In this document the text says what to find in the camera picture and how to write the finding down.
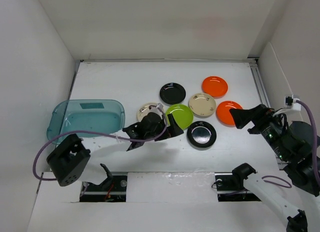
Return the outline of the black plate with rim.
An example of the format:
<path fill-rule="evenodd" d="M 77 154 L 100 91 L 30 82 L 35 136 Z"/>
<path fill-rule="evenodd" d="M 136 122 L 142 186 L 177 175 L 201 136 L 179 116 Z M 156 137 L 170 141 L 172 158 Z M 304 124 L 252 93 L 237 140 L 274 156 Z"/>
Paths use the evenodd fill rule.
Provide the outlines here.
<path fill-rule="evenodd" d="M 193 148 L 206 150 L 216 142 L 217 132 L 210 123 L 206 121 L 196 121 L 187 129 L 186 137 Z"/>

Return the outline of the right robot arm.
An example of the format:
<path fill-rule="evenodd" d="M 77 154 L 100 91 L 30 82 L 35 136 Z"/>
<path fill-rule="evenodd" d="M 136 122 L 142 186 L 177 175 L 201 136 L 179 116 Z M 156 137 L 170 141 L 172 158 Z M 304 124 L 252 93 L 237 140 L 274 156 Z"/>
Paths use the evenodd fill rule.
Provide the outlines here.
<path fill-rule="evenodd" d="M 319 137 L 309 107 L 300 100 L 310 124 L 293 121 L 288 124 L 286 110 L 275 111 L 260 104 L 252 109 L 229 110 L 237 129 L 252 122 L 247 131 L 262 135 L 278 158 L 286 162 L 284 171 L 290 182 L 283 188 L 296 188 L 303 209 L 277 193 L 270 175 L 260 175 L 251 165 L 243 163 L 232 170 L 231 183 L 240 191 L 249 191 L 259 198 L 281 221 L 288 232 L 318 232 L 320 230 L 320 158 L 317 156 Z"/>

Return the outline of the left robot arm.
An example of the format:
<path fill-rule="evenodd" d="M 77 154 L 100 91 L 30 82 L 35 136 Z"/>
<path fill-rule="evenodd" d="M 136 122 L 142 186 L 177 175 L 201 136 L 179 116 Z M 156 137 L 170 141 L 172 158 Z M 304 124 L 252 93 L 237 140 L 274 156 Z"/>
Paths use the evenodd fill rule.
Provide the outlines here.
<path fill-rule="evenodd" d="M 151 143 L 180 136 L 184 130 L 179 127 L 173 115 L 166 115 L 156 109 L 149 112 L 140 122 L 122 128 L 115 133 L 87 130 L 73 130 L 61 134 L 64 139 L 47 156 L 54 180 L 61 187 L 76 181 L 95 185 L 107 191 L 114 183 L 114 176 L 106 166 L 106 156 L 116 152 L 128 152 Z"/>

